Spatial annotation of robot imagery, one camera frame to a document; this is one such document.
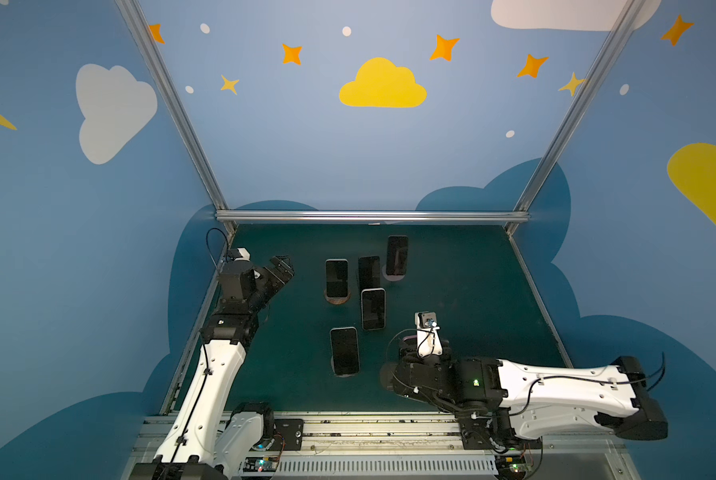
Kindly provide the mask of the grey back right phone stand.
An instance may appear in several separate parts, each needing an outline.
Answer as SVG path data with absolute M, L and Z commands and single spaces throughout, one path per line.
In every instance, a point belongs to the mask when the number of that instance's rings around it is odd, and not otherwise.
M 389 274 L 386 271 L 386 265 L 383 265 L 381 267 L 381 273 L 383 275 L 383 278 L 385 280 L 387 280 L 388 282 L 399 282 L 405 278 L 405 274 L 404 275 Z

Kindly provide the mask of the left aluminium frame post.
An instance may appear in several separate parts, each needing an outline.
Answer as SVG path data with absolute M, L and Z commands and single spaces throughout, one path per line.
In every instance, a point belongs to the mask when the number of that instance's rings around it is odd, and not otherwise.
M 174 121 L 177 132 L 213 203 L 216 219 L 224 226 L 228 235 L 233 238 L 237 231 L 237 224 L 233 220 L 219 219 L 219 214 L 228 209 L 227 202 L 225 201 L 196 131 L 188 118 L 179 93 L 174 86 L 163 57 L 159 52 L 157 42 L 152 36 L 149 24 L 146 22 L 144 12 L 139 2 L 134 0 L 116 0 L 115 3 L 153 77 L 157 90 Z

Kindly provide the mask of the aluminium frame post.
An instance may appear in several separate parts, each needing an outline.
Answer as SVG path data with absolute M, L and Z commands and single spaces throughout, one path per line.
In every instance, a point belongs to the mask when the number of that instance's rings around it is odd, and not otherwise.
M 219 214 L 228 209 L 227 202 L 225 201 L 196 131 L 188 118 L 179 93 L 174 86 L 163 57 L 159 52 L 157 42 L 152 36 L 149 24 L 146 22 L 144 12 L 139 2 L 134 0 L 116 0 L 115 3 L 153 77 L 157 90 L 174 121 L 177 132 L 213 203 L 216 219 L 224 226 L 228 235 L 233 238 L 237 231 L 237 224 L 233 220 L 219 219 Z
M 512 238 L 518 230 L 521 220 L 525 222 L 529 220 L 529 210 L 532 204 L 548 180 L 555 165 L 560 160 L 561 155 L 573 137 L 585 113 L 592 104 L 600 87 L 605 82 L 608 73 L 618 60 L 631 35 L 636 30 L 636 20 L 646 4 L 647 2 L 645 0 L 629 0 L 624 3 L 619 16 L 615 20 L 587 72 L 586 81 L 575 94 L 547 150 L 541 157 L 540 162 L 518 199 L 513 209 L 516 219 L 511 220 L 505 225 L 505 231 L 510 238 Z

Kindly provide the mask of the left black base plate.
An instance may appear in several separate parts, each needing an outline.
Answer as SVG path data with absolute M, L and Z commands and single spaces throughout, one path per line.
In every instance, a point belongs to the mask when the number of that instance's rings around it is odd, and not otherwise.
M 300 451 L 304 437 L 304 420 L 283 418 L 274 420 L 273 435 L 267 451 Z

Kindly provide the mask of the right aluminium frame post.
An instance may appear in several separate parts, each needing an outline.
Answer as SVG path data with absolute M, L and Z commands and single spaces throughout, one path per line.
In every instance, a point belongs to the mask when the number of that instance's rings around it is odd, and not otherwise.
M 555 165 L 560 160 L 561 155 L 573 137 L 585 113 L 592 104 L 600 87 L 605 82 L 608 73 L 618 60 L 631 35 L 636 30 L 636 20 L 646 4 L 647 2 L 645 0 L 629 0 L 624 3 L 619 16 L 615 20 L 587 72 L 586 81 L 575 94 L 547 150 L 541 157 L 540 162 L 518 199 L 513 209 L 516 219 L 511 220 L 505 225 L 505 231 L 510 238 L 512 238 L 518 230 L 521 220 L 525 222 L 529 220 L 529 210 L 532 204 L 548 180 Z

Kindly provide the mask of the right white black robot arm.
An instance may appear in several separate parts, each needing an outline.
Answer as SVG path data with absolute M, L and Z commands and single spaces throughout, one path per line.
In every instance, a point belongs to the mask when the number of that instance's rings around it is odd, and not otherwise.
M 632 356 L 590 369 L 549 368 L 487 357 L 455 358 L 449 346 L 422 355 L 411 339 L 380 370 L 383 387 L 451 414 L 465 449 L 499 454 L 543 436 L 609 432 L 624 440 L 658 441 L 668 421 L 651 389 L 652 374 Z

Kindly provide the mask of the centre white-edged phone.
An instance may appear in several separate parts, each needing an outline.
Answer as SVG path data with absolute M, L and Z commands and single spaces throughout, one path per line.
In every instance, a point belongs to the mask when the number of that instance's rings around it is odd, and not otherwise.
M 365 331 L 384 329 L 386 326 L 386 291 L 370 288 L 361 291 L 361 324 Z

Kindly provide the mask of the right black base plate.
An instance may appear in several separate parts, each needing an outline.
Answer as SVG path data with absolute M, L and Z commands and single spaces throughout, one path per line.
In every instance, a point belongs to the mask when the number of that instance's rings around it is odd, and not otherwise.
M 510 449 L 522 451 L 542 446 L 541 440 L 519 438 L 508 423 L 498 425 L 493 418 L 458 418 L 457 423 L 465 450 L 489 450 L 504 454 Z

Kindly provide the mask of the black phone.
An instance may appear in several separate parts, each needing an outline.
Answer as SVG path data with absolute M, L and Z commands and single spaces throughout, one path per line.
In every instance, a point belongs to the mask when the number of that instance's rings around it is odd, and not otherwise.
M 408 267 L 409 238 L 405 235 L 388 237 L 385 275 L 403 277 Z
M 355 327 L 333 328 L 330 331 L 332 368 L 338 377 L 355 375 L 360 371 L 360 355 Z
M 346 259 L 327 259 L 325 261 L 326 297 L 344 299 L 349 296 L 349 262 Z
M 358 286 L 360 291 L 380 288 L 380 276 L 379 256 L 362 256 L 358 259 Z

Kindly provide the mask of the brown round phone stand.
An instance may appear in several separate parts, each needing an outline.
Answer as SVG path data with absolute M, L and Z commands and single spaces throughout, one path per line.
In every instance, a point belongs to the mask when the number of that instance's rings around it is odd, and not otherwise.
M 332 305 L 343 305 L 351 298 L 351 293 L 348 292 L 345 296 L 329 296 L 327 291 L 324 291 L 325 300 Z

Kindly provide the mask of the left controller board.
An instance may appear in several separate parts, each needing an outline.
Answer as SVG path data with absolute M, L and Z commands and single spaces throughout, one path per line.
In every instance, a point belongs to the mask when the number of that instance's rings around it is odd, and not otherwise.
M 278 457 L 247 457 L 242 465 L 242 471 L 244 474 L 274 474 L 278 465 Z

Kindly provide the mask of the controller board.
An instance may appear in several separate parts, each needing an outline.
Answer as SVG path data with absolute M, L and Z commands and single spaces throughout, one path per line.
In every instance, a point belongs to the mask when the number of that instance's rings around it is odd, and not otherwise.
M 242 471 L 244 474 L 274 474 L 278 465 L 278 457 L 247 457 L 242 465 Z
M 518 456 L 497 456 L 494 459 L 498 480 L 524 480 L 529 472 L 526 459 Z

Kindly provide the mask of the right controller board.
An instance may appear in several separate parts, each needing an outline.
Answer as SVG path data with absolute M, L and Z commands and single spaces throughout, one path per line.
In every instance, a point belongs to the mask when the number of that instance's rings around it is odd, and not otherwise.
M 497 456 L 494 459 L 498 480 L 524 480 L 529 472 L 526 459 L 518 456 Z

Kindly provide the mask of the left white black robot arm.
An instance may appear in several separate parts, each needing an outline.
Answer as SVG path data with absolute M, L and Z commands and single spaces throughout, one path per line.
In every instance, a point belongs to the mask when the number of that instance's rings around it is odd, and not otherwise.
M 253 447 L 275 437 L 266 402 L 245 403 L 219 430 L 231 386 L 259 327 L 259 313 L 295 275 L 287 256 L 256 266 L 233 249 L 218 273 L 220 297 L 205 326 L 196 371 L 170 433 L 153 458 L 133 466 L 131 479 L 233 479 Z

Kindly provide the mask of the back aluminium frame bar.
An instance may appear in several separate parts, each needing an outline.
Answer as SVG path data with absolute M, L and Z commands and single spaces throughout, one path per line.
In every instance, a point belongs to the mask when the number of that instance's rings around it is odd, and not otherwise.
M 440 222 L 440 223 L 525 223 L 529 214 L 507 212 L 424 212 L 424 211 L 275 211 L 218 210 L 219 221 L 277 222 Z

